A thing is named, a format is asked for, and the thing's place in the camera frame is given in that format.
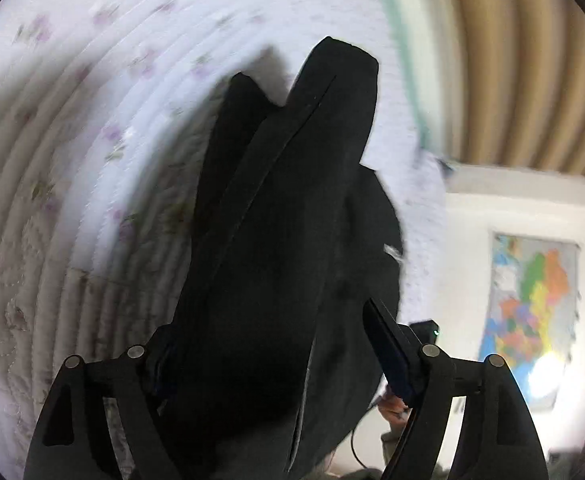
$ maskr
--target quilted bedspread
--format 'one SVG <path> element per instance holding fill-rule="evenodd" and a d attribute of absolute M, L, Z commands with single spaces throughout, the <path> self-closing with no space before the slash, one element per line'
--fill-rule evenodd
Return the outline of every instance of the quilted bedspread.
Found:
<path fill-rule="evenodd" d="M 38 413 L 68 355 L 119 355 L 171 319 L 225 81 L 244 71 L 281 103 L 325 36 L 381 63 L 363 163 L 379 171 L 405 229 L 402 320 L 427 317 L 443 182 L 437 161 L 419 149 L 381 0 L 0 3 L 0 472 L 7 480 L 23 475 Z"/>

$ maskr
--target person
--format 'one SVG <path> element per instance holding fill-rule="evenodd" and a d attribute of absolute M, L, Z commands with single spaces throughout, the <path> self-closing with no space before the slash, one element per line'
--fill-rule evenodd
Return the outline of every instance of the person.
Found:
<path fill-rule="evenodd" d="M 386 387 L 381 400 L 377 404 L 377 409 L 381 416 L 387 420 L 390 425 L 390 431 L 381 435 L 381 446 L 383 447 L 383 460 L 387 463 L 390 461 L 392 454 L 397 449 L 399 439 L 405 430 L 408 421 L 410 408 L 405 405 L 403 399 L 397 397 L 389 386 Z M 335 480 L 335 475 L 328 473 L 328 469 L 335 453 L 330 453 L 328 457 L 320 463 L 312 473 L 307 475 L 303 480 Z M 340 480 L 379 480 L 383 471 L 377 468 L 365 468 L 340 477 Z M 437 464 L 432 471 L 431 480 L 446 480 L 448 471 Z"/>

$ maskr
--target human hand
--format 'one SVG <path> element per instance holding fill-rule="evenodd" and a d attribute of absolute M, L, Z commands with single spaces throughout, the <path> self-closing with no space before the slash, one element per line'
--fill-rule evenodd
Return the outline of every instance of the human hand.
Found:
<path fill-rule="evenodd" d="M 389 386 L 386 387 L 383 397 L 377 404 L 377 409 L 381 416 L 388 421 L 393 432 L 403 431 L 407 424 L 409 408 L 402 399 L 392 393 Z"/>

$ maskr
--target white wall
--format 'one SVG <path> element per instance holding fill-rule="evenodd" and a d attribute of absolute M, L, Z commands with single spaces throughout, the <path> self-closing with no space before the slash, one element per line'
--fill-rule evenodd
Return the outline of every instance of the white wall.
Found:
<path fill-rule="evenodd" d="M 456 358 L 478 357 L 489 299 L 492 233 L 571 240 L 581 247 L 573 360 L 553 411 L 533 415 L 546 452 L 581 447 L 585 439 L 585 180 L 461 166 L 449 183 L 447 214 L 434 319 L 441 328 L 437 343 Z M 454 456 L 462 417 L 461 413 L 450 417 L 439 456 L 444 466 Z M 384 431 L 387 424 L 377 413 L 368 415 L 357 430 L 355 448 L 366 465 L 383 467 L 379 436 Z M 349 443 L 339 448 L 335 463 L 339 471 L 356 468 Z"/>

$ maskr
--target floral bedspread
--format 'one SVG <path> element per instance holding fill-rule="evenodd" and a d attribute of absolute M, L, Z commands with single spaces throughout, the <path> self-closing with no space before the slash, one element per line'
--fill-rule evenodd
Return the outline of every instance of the floral bedspread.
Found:
<path fill-rule="evenodd" d="M 168 322 L 189 265 L 198 173 L 225 81 L 285 99 L 325 36 L 381 63 L 363 162 L 407 238 L 402 319 L 427 317 L 443 183 L 418 148 L 381 0 L 0 3 L 0 472 L 23 475 L 70 354 L 119 355 Z M 125 449 L 114 431 L 124 467 Z"/>

